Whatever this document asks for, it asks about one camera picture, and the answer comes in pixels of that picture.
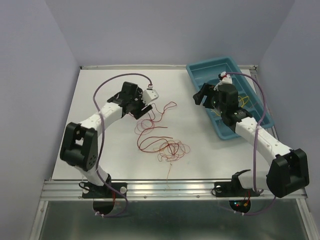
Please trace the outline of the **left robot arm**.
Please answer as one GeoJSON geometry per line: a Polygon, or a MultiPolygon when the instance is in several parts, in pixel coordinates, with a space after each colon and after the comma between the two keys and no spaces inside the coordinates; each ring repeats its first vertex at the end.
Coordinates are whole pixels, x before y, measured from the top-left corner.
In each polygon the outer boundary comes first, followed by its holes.
{"type": "Polygon", "coordinates": [[[85,176],[100,197],[108,196],[111,193],[111,184],[107,182],[110,175],[98,163],[99,136],[127,114],[138,120],[152,109],[151,102],[158,98],[159,94],[151,86],[143,90],[135,83],[124,82],[121,91],[109,98],[95,114],[79,123],[66,125],[60,159],[85,176]]]}

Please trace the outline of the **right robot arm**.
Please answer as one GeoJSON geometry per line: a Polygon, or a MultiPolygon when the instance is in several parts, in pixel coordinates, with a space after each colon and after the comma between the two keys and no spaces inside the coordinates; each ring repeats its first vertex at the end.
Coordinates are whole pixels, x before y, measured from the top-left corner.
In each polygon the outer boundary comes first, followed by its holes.
{"type": "Polygon", "coordinates": [[[270,191],[283,198],[310,183],[307,154],[281,143],[263,127],[253,115],[240,106],[238,90],[233,84],[219,86],[204,83],[193,95],[196,105],[220,111],[222,122],[253,146],[269,169],[245,169],[232,175],[231,180],[216,187],[219,196],[240,196],[246,191],[270,191]]]}

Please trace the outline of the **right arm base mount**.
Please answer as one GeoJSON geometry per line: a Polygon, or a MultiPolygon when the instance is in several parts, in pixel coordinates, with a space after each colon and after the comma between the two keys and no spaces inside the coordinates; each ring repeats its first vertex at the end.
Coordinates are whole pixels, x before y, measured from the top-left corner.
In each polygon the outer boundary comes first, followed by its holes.
{"type": "Polygon", "coordinates": [[[211,194],[218,198],[248,197],[249,195],[259,197],[260,194],[254,192],[253,187],[243,188],[240,183],[239,177],[248,172],[250,172],[249,169],[238,171],[231,176],[231,181],[215,182],[211,194]]]}

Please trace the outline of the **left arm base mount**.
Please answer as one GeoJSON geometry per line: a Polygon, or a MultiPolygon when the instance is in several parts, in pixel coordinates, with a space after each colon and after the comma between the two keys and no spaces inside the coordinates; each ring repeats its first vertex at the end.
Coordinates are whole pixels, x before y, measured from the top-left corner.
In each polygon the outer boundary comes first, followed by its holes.
{"type": "MultiPolygon", "coordinates": [[[[82,189],[83,199],[124,199],[120,194],[114,193],[107,186],[96,186],[90,182],[81,181],[78,186],[82,189]]],[[[111,186],[121,193],[121,189],[125,188],[123,195],[127,195],[128,184],[126,182],[112,182],[111,186]]]]}

